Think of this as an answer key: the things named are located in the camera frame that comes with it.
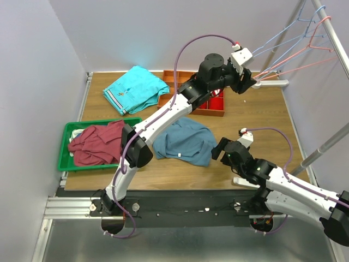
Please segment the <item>blue tank top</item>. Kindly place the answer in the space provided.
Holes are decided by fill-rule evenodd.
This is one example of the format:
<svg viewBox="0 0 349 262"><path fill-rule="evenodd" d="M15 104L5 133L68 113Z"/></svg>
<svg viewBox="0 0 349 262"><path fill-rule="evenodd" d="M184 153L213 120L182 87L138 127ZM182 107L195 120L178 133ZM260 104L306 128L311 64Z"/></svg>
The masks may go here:
<svg viewBox="0 0 349 262"><path fill-rule="evenodd" d="M212 131L188 117L170 125L152 144L157 159L175 158L203 167L209 166L216 145Z"/></svg>

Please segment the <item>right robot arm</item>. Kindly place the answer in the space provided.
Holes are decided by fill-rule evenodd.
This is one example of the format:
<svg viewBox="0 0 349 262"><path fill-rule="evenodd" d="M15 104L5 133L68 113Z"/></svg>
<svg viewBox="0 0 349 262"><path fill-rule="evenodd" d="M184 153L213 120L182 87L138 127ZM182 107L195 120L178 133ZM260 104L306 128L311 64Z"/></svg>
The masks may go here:
<svg viewBox="0 0 349 262"><path fill-rule="evenodd" d="M321 228L334 242L348 246L348 191L336 193L311 185L272 162L254 158L250 145L243 138L222 138L211 153L212 159L220 159L241 178L258 186L250 199L252 210L301 219Z"/></svg>

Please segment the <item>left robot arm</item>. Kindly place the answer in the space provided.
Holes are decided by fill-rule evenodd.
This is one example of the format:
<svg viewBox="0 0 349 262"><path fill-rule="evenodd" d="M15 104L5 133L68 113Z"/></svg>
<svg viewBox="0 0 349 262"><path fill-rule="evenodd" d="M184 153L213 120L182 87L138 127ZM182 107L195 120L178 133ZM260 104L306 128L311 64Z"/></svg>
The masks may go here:
<svg viewBox="0 0 349 262"><path fill-rule="evenodd" d="M160 133L207 102L213 91L230 87L242 94L256 83L246 68L251 61L252 54L246 48L231 53L227 61L216 53L207 55L198 72L183 83L164 106L141 123L123 127L120 163L101 196L102 209L108 215L114 216L120 211L120 200L125 198L139 168L151 161L153 154L149 147Z"/></svg>

